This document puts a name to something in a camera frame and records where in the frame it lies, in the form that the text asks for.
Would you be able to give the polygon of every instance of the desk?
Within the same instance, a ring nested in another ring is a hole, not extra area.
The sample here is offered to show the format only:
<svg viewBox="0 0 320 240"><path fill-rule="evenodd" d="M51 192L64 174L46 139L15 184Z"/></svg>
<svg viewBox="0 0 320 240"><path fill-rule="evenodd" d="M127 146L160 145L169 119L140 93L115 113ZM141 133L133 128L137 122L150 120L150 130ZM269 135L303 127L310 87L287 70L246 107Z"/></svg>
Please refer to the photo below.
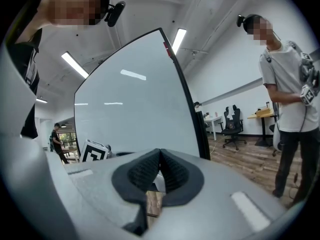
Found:
<svg viewBox="0 0 320 240"><path fill-rule="evenodd" d="M261 122L262 122L262 138L259 138L257 140L257 142L255 143L255 146L259 146L259 147L271 147L272 146L272 141L268 140L266 138L266 122L265 122L265 118L270 118L274 116L274 110L270 109L270 112L267 114L262 114L260 116L257 116L256 114L252 114L248 117L248 119L257 119L257 118L261 118Z"/></svg>
<svg viewBox="0 0 320 240"><path fill-rule="evenodd" d="M209 117L205 118L204 122L205 123L211 123L212 124L212 130L213 130L213 136L214 140L217 140L217 135L216 135L216 129L215 129L215 121L219 121L220 123L223 123L222 116L217 116L217 117Z"/></svg>
<svg viewBox="0 0 320 240"><path fill-rule="evenodd" d="M75 161L78 163L78 158L77 158L78 149L77 149L77 147L70 146L69 148L62 147L61 149L62 149L63 154L69 154L70 152L72 152L74 155Z"/></svg>

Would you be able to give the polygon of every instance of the white strip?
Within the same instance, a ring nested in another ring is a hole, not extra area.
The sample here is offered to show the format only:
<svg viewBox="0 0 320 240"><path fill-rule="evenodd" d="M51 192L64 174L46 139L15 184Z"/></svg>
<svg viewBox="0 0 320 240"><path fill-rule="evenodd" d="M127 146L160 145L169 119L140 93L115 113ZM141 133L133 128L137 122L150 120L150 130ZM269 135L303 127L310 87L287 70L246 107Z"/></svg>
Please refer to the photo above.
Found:
<svg viewBox="0 0 320 240"><path fill-rule="evenodd" d="M250 225L253 231L259 232L268 227L271 221L259 210L259 208L243 192L235 192L231 195L235 205Z"/></svg>
<svg viewBox="0 0 320 240"><path fill-rule="evenodd" d="M122 69L120 73L122 75L126 75L126 76L133 77L133 78L139 78L139 79L144 80L144 81L147 80L147 78L144 75L133 73L133 72L127 71L125 69Z"/></svg>
<svg viewBox="0 0 320 240"><path fill-rule="evenodd" d="M182 28L178 29L178 33L176 33L176 36L175 36L175 39L173 42L173 46L172 46L174 54L177 54L179 47L180 47L183 39L185 38L186 33L187 33L187 31L185 29L182 29Z"/></svg>
<svg viewBox="0 0 320 240"><path fill-rule="evenodd" d="M69 177L72 179L79 179L79 178L82 178L82 177L85 177L85 176L88 176L91 174L94 174L94 173L92 172L92 170L89 169L89 170L83 170L83 171L76 172L76 173L71 173L71 174L69 174Z"/></svg>
<svg viewBox="0 0 320 240"><path fill-rule="evenodd" d="M71 66L75 71L77 71L81 76L87 78L89 74L70 56L68 52L65 52L61 57Z"/></svg>
<svg viewBox="0 0 320 240"><path fill-rule="evenodd" d="M43 99L39 99L39 98L37 98L36 101L37 101L37 102L42 102L42 103L48 103L48 101L43 100Z"/></svg>
<svg viewBox="0 0 320 240"><path fill-rule="evenodd" d="M122 102L104 103L104 105L123 105Z"/></svg>

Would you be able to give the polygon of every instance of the ceiling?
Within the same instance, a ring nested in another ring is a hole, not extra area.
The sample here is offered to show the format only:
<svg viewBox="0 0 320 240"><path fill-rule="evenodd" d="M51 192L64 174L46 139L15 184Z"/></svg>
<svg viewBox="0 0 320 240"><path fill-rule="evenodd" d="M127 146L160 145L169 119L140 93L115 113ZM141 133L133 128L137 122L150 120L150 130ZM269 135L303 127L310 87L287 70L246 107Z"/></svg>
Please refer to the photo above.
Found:
<svg viewBox="0 0 320 240"><path fill-rule="evenodd" d="M76 127L75 127L75 118L68 118L66 120L58 122L60 126L65 125L64 128L59 128L58 133L70 133L70 132L75 132Z"/></svg>
<svg viewBox="0 0 320 240"><path fill-rule="evenodd" d="M110 0L126 2L115 27L104 21L87 29L43 29L40 53L35 57L40 83L38 97L56 102L73 94L84 78L71 68L61 55L68 51L90 73L99 62L131 40L161 27L171 44L178 28L187 30L177 58L184 72L195 68L214 42L235 21L239 7L247 0Z"/></svg>

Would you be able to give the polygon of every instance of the fluorescent light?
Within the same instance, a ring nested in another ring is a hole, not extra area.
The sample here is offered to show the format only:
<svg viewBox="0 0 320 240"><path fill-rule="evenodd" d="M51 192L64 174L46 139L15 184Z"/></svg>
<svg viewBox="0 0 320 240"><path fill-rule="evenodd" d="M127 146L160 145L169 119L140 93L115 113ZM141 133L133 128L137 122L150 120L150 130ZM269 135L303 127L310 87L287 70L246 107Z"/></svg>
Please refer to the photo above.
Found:
<svg viewBox="0 0 320 240"><path fill-rule="evenodd" d="M104 105L123 105L122 102L104 103Z"/></svg>
<svg viewBox="0 0 320 240"><path fill-rule="evenodd" d="M74 58L71 57L69 52L65 52L61 55L61 57L71 66L74 68L75 71L77 71L81 76L84 78L87 78L89 74L75 61Z"/></svg>
<svg viewBox="0 0 320 240"><path fill-rule="evenodd" d="M147 78L144 75L133 73L131 71L127 71L124 69L121 70L120 74L129 76L129 77L133 77L133 78L139 78L141 80L147 80Z"/></svg>
<svg viewBox="0 0 320 240"><path fill-rule="evenodd" d="M178 33L175 36L173 46L172 46L174 54L177 54L179 47L180 47L186 33L187 33L187 31L185 29L178 28Z"/></svg>
<svg viewBox="0 0 320 240"><path fill-rule="evenodd" d="M48 101L44 100L44 99L40 99L40 98L37 98L36 99L37 102L42 102L42 103L48 103Z"/></svg>

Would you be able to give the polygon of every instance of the wooden floor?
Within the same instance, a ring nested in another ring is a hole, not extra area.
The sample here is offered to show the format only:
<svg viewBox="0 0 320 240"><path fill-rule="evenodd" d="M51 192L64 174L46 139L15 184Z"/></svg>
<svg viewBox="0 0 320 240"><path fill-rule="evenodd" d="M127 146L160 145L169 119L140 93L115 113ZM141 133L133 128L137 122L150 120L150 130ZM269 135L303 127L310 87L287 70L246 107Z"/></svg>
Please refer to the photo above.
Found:
<svg viewBox="0 0 320 240"><path fill-rule="evenodd" d="M246 140L247 144L237 142L238 151L236 151L233 143L223 148L225 138L229 139L229 137L217 135L217 140L215 141L213 134L208 134L211 161L233 168L271 194L275 189L275 177L280 164L280 153L277 152L276 156L273 157L273 147L255 146L258 140L258 138L255 137L240 137L239 139ZM300 149L298 148L286 181L284 194L279 199L285 207L288 207L292 202L289 194L291 197L294 197L297 193L297 188L294 183L296 172L298 172L298 181L296 184L298 186L300 185L301 161ZM163 194L160 192L147 192L147 213L156 216L160 214L162 197ZM151 216L147 218L150 227L157 219Z"/></svg>

